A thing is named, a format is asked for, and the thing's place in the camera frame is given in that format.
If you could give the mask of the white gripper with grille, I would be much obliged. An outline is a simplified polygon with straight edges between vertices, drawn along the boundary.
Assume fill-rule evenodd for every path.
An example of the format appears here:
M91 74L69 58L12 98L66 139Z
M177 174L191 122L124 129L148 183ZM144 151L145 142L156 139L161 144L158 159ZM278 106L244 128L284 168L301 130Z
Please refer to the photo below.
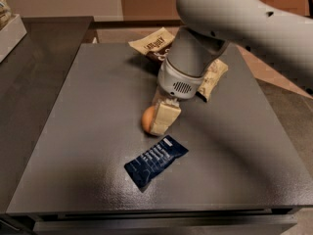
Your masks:
M166 94L179 100L189 100L196 95L202 81L202 76L185 75L174 68L168 60L162 63L157 76L159 87L152 101L152 104L156 105L156 110L151 123L151 134L163 135L181 114L179 102L166 99Z

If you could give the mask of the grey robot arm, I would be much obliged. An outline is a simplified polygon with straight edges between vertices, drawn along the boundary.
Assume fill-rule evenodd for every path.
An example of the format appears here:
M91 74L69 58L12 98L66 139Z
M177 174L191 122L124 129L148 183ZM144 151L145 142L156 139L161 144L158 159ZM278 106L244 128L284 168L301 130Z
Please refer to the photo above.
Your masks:
M162 135L195 96L206 68L232 42L247 49L302 90L313 88L313 21L259 0L176 0L184 23L158 72L143 129Z

